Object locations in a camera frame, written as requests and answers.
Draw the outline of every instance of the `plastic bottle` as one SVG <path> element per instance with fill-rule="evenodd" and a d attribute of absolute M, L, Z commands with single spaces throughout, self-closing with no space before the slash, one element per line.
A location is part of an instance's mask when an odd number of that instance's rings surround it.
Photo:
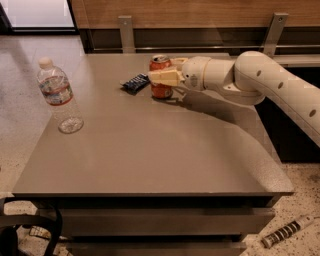
<path fill-rule="evenodd" d="M 39 67 L 37 75 L 39 88 L 51 106 L 59 131 L 66 134 L 79 131 L 84 122 L 67 75 L 61 68 L 54 66 L 48 57 L 39 59 Z"/>

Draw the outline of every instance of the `terrazzo floor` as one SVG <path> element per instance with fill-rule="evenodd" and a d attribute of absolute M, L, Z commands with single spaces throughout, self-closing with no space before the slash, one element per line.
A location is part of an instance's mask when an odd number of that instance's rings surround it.
<path fill-rule="evenodd" d="M 78 36 L 0 36 L 0 197 L 10 196 L 51 114 L 36 84 L 37 60 L 51 57 L 72 76 L 85 56 Z M 245 238 L 241 256 L 320 256 L 320 218 L 271 249 L 260 240 L 293 219 L 310 214 L 320 217 L 320 163 L 282 164 L 294 187 L 293 196 L 274 206 L 276 217 L 258 235 Z M 33 212 L 28 203 L 14 203 L 6 213 Z M 46 241 L 19 230 L 20 248 L 42 255 Z M 61 243 L 56 255 L 70 255 Z"/>

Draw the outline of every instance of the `jar lid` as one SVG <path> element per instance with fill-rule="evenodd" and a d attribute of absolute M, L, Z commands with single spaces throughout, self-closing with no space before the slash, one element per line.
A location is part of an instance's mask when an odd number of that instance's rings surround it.
<path fill-rule="evenodd" d="M 52 59 L 50 59 L 49 57 L 40 58 L 38 63 L 39 63 L 39 67 L 42 69 L 49 69 L 53 67 Z"/>

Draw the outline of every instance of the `wooden panel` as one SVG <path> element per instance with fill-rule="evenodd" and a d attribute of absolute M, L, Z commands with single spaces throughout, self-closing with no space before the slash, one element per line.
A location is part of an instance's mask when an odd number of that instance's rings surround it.
<path fill-rule="evenodd" d="M 73 0 L 79 28 L 118 28 L 131 15 L 134 28 L 267 27 L 274 12 L 286 26 L 320 26 L 319 0 Z"/>

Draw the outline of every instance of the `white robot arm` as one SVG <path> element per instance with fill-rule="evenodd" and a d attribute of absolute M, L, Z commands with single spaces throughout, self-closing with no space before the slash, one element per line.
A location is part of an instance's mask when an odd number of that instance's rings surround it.
<path fill-rule="evenodd" d="M 154 83 L 214 90 L 225 99 L 255 105 L 275 102 L 320 147 L 320 89 L 291 74 L 263 53 L 248 51 L 236 60 L 210 57 L 174 59 L 173 68 L 149 72 Z"/>

